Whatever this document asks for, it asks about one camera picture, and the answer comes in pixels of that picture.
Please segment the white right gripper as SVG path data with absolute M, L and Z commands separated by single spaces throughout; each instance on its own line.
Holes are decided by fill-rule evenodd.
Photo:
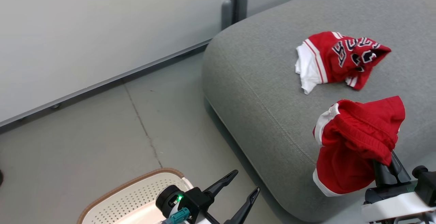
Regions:
M 388 166 L 373 160 L 377 187 L 368 188 L 361 217 L 367 223 L 435 223 L 435 206 L 428 206 L 415 192 L 411 178 L 395 152 Z M 397 184 L 392 185 L 392 176 Z

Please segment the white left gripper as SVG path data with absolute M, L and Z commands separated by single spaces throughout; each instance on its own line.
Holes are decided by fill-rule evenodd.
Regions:
M 238 170 L 233 170 L 223 178 L 212 184 L 204 190 L 204 194 L 212 199 L 215 199 L 217 194 L 227 187 L 239 173 Z M 225 224 L 244 224 L 249 212 L 251 211 L 257 197 L 260 194 L 260 187 L 247 197 L 246 202 L 240 207 L 235 215 L 226 220 Z M 180 206 L 182 199 L 185 197 L 185 192 L 176 185 L 170 185 L 160 192 L 156 199 L 156 207 L 160 210 L 165 219 L 162 224 L 185 224 L 186 209 Z

